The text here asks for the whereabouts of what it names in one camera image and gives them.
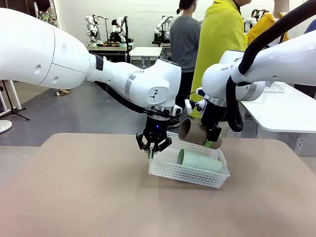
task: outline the tripod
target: tripod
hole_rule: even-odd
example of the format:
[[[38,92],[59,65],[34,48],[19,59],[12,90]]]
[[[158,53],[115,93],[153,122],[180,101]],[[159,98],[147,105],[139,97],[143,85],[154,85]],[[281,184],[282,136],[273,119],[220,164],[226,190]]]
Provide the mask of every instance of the tripod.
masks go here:
[[[7,97],[8,97],[8,100],[9,100],[9,103],[10,103],[10,106],[11,106],[11,111],[9,111],[8,113],[2,115],[2,116],[0,117],[0,119],[1,119],[1,118],[4,118],[4,117],[6,117],[6,116],[9,116],[9,115],[17,115],[17,116],[20,116],[20,117],[26,119],[27,121],[29,121],[29,120],[30,120],[29,118],[24,117],[24,116],[18,114],[20,111],[26,110],[26,108],[23,108],[23,109],[21,109],[21,110],[18,110],[17,108],[14,108],[14,107],[13,107],[12,102],[11,102],[11,99],[10,99],[10,96],[9,96],[9,93],[8,93],[8,90],[7,90],[7,88],[6,88],[6,85],[5,85],[4,81],[2,81],[2,83],[3,83],[3,87],[4,87],[4,90],[5,90],[5,93],[6,93]]]

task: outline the person in yellow clothing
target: person in yellow clothing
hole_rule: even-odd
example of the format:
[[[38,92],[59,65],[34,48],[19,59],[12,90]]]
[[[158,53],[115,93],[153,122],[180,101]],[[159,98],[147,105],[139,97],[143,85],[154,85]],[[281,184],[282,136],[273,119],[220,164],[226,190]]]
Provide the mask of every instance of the person in yellow clothing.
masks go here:
[[[219,63],[225,51],[246,50],[247,36],[244,34],[240,7],[250,2],[251,0],[214,0],[213,5],[207,9],[201,27],[191,92],[201,87],[206,69]],[[191,99],[199,101],[201,97],[194,93]],[[194,110],[191,116],[200,118],[197,110]]]
[[[278,16],[274,17],[273,14],[265,14],[263,17],[258,21],[256,25],[254,25],[250,31],[248,32],[248,44],[251,44],[259,35],[261,35],[265,30],[270,28],[275,24],[275,22],[282,18],[283,14],[278,13]],[[281,36],[279,39],[276,39],[275,43],[285,42],[288,41],[288,34],[287,32]]]

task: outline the white stand base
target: white stand base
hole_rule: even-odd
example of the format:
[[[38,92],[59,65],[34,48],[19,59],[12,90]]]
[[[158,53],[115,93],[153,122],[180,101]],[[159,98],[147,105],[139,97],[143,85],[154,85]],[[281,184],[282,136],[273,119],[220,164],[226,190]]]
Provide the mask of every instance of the white stand base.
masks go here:
[[[9,130],[12,127],[12,122],[8,120],[0,120],[0,133]]]

